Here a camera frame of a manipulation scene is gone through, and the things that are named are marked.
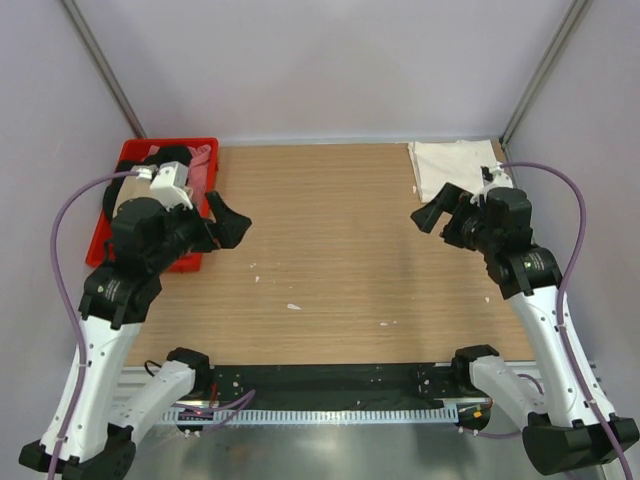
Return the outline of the white t-shirt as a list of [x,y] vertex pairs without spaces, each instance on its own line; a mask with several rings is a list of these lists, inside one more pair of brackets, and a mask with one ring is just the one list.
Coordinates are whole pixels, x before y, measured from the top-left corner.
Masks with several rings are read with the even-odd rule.
[[432,201],[446,183],[475,193],[483,187],[481,169],[499,163],[490,140],[410,142],[407,149],[422,204]]

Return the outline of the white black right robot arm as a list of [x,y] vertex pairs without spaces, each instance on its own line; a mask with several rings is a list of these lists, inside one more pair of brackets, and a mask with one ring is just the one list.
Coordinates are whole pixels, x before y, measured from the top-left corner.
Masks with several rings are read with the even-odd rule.
[[633,478],[626,451],[639,440],[632,418],[618,415],[602,390],[573,325],[567,299],[570,275],[586,230],[586,205],[577,185],[562,172],[551,174],[573,191],[579,207],[576,242],[566,268],[534,241],[532,204],[513,186],[504,164],[483,167],[482,185],[469,191],[446,182],[412,221],[429,233],[440,216],[450,219],[440,236],[454,247],[479,252],[525,329],[543,382],[527,383],[489,345],[459,349],[450,372],[459,394],[487,394],[518,427],[527,457],[542,475],[617,461]]

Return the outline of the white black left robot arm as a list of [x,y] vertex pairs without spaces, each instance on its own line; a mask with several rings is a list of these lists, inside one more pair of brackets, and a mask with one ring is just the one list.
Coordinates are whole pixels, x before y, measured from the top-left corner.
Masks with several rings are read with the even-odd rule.
[[78,307],[66,308],[76,337],[73,363],[48,429],[19,455],[20,465],[50,479],[124,478],[160,417],[212,387],[208,356],[177,348],[126,403],[112,406],[129,350],[161,292],[161,275],[188,253],[237,247],[252,224],[216,191],[205,195],[212,217],[202,216],[186,190],[188,169],[178,161],[126,174],[146,190],[120,204],[104,260],[85,280]]

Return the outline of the pink t-shirt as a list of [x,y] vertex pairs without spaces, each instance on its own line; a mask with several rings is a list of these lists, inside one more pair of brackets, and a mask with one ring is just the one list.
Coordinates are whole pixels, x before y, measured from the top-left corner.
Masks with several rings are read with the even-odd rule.
[[186,146],[193,155],[188,168],[186,186],[191,190],[191,201],[200,206],[205,198],[207,176],[211,159],[212,147],[205,144],[199,147]]

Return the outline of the black t-shirt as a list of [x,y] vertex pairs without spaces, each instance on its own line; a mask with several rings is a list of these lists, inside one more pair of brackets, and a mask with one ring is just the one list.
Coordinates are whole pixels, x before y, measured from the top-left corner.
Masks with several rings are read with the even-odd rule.
[[[171,145],[171,146],[151,146],[149,153],[143,160],[123,159],[120,160],[116,166],[115,172],[130,171],[137,165],[154,165],[160,166],[164,163],[171,161],[178,161],[182,165],[189,167],[193,155],[189,152],[188,148],[184,145]],[[102,208],[103,214],[108,223],[111,223],[116,210],[116,201],[123,185],[125,178],[117,178],[111,181],[106,187]]]

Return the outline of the beige t-shirt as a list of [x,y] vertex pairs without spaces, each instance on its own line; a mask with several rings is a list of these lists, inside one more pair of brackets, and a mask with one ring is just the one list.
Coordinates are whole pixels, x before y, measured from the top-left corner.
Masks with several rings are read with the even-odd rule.
[[126,177],[116,197],[113,216],[116,216],[120,207],[127,201],[150,195],[150,181],[137,177]]

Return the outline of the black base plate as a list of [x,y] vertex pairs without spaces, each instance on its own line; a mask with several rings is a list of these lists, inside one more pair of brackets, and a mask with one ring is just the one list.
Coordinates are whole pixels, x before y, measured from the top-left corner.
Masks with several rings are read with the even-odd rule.
[[253,410],[429,410],[449,399],[486,397],[447,363],[218,365],[211,376],[224,404],[253,390]]

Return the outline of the aluminium rail frame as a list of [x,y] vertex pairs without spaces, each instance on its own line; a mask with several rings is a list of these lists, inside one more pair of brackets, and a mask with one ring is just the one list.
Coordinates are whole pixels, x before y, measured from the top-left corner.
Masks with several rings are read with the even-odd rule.
[[[122,369],[112,406],[126,403],[157,373],[149,363]],[[510,364],[542,388],[536,364]],[[253,410],[250,390],[227,404],[217,386],[188,395],[172,408],[183,414]],[[139,443],[125,478],[133,479],[534,479],[518,427],[487,394],[449,399],[455,424],[321,426],[154,426]]]

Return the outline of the grey right corner post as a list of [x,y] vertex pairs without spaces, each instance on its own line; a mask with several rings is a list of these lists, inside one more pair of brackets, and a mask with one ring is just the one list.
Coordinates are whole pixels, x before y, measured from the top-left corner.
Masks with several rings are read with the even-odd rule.
[[570,3],[500,137],[500,146],[504,152],[551,77],[592,4],[592,0],[573,0]]

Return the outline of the grey metal corner post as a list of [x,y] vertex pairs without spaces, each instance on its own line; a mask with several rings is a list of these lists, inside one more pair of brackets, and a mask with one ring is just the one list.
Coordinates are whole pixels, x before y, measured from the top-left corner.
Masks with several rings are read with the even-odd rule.
[[123,90],[109,60],[104,54],[97,38],[95,37],[84,14],[74,0],[61,0],[59,4],[68,18],[68,21],[78,36],[80,42],[88,54],[91,63],[96,68],[107,91],[111,95],[117,108],[128,124],[135,138],[146,138],[146,131]]

